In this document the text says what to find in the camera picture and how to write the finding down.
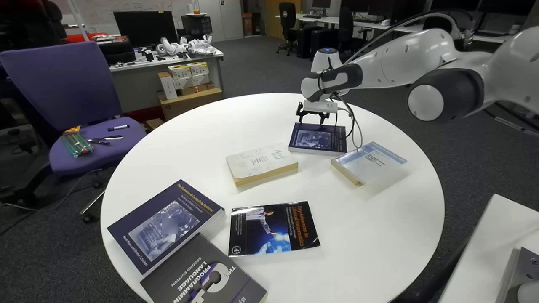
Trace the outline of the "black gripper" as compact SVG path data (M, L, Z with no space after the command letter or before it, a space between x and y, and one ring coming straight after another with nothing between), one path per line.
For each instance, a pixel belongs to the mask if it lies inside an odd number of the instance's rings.
M303 125L305 115L319 115L320 117L320 127L325 127L325 120L330 113L337 112L337 105L334 102L300 102L297 108L298 125Z

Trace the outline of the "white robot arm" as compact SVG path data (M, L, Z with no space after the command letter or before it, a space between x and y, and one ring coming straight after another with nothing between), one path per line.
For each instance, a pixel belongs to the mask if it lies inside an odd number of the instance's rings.
M334 102L352 92L406 86L416 120L448 122L480 112L517 132L539 130L539 28L506 39L495 51L462 51L452 28L393 38L379 34L347 61L322 54L324 68L300 85L300 112L334 113Z

